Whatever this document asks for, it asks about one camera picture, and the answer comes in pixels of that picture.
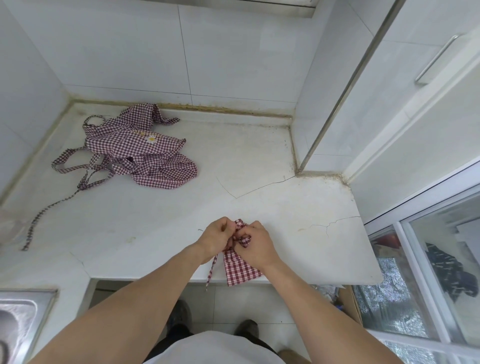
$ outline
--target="dark pants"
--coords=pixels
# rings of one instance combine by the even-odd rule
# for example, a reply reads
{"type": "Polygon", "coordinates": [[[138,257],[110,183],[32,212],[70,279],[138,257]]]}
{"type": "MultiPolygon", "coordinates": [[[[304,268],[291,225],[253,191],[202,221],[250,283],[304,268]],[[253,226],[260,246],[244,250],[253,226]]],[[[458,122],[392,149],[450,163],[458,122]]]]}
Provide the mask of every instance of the dark pants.
{"type": "MultiPolygon", "coordinates": [[[[150,353],[148,354],[148,356],[144,360],[144,362],[146,362],[147,360],[163,353],[174,342],[177,342],[178,340],[182,340],[182,339],[187,338],[187,337],[192,336],[192,335],[193,334],[188,330],[188,328],[185,325],[182,325],[182,324],[175,325],[167,333],[167,337],[165,337],[157,345],[155,345],[155,347],[152,349],[152,351],[150,351],[150,353]]],[[[268,350],[275,352],[275,350],[273,350],[271,347],[269,347],[267,344],[265,344],[260,339],[257,339],[250,332],[241,332],[237,336],[242,336],[243,338],[246,338],[248,341],[251,341],[252,343],[254,343],[256,345],[263,346],[264,348],[267,348],[268,350]]]]}

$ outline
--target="shoe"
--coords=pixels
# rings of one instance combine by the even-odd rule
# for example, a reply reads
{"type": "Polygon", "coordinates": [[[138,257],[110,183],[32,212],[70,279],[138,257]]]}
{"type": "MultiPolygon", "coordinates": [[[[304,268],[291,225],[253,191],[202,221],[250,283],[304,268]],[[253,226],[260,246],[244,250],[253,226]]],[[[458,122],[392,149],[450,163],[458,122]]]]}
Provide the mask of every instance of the shoe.
{"type": "Polygon", "coordinates": [[[241,336],[243,332],[248,332],[249,334],[253,335],[257,339],[260,336],[259,330],[258,330],[258,324],[253,321],[253,320],[245,320],[243,321],[238,327],[235,329],[235,332],[233,335],[235,336],[241,336]]]}
{"type": "Polygon", "coordinates": [[[175,325],[185,325],[189,331],[192,330],[192,313],[184,300],[178,300],[167,320],[167,332],[175,325]]]}

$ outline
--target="hand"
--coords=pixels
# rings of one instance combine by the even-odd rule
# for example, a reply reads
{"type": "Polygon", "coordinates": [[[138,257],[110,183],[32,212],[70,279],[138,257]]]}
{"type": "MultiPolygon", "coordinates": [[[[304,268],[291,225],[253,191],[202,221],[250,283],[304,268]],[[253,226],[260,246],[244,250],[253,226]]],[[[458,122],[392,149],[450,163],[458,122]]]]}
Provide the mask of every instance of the hand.
{"type": "Polygon", "coordinates": [[[232,235],[235,232],[235,222],[227,217],[219,218],[208,225],[195,244],[202,247],[205,264],[227,247],[232,246],[232,235]]]}
{"type": "Polygon", "coordinates": [[[234,237],[238,239],[244,235],[252,237],[249,246],[244,248],[240,244],[235,244],[233,249],[252,267],[264,273],[269,266],[282,261],[273,246],[268,231],[260,222],[254,221],[249,226],[240,229],[234,234],[234,237]]]}

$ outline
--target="white countertop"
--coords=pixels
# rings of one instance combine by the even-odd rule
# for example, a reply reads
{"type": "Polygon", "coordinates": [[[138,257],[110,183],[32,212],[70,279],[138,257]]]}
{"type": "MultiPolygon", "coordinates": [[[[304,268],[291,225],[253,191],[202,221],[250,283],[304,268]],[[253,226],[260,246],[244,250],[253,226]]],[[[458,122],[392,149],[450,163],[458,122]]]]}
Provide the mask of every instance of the white countertop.
{"type": "MultiPolygon", "coordinates": [[[[116,116],[121,109],[75,105],[4,208],[30,218],[71,195],[83,172],[59,174],[51,161],[65,148],[83,144],[85,113],[116,116]]],[[[294,177],[287,128],[183,120],[157,125],[155,131],[187,139],[181,152],[197,163],[197,178],[162,190],[114,176],[48,211],[28,252],[18,245],[1,249],[0,288],[60,291],[35,352],[76,317],[91,278],[138,279],[222,216],[260,220],[279,255],[309,283],[382,281],[350,189],[336,178],[294,177]]],[[[192,281],[206,281],[210,264],[200,266],[192,281]]],[[[219,259],[212,282],[225,281],[219,259]]]]}

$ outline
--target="sink basin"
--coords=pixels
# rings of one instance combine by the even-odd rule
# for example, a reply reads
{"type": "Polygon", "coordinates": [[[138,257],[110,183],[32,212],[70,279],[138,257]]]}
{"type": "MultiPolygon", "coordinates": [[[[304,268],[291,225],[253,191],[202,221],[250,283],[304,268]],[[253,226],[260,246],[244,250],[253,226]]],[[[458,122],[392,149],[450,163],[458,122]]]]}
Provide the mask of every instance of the sink basin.
{"type": "Polygon", "coordinates": [[[56,290],[0,290],[0,364],[26,362],[56,290]]]}

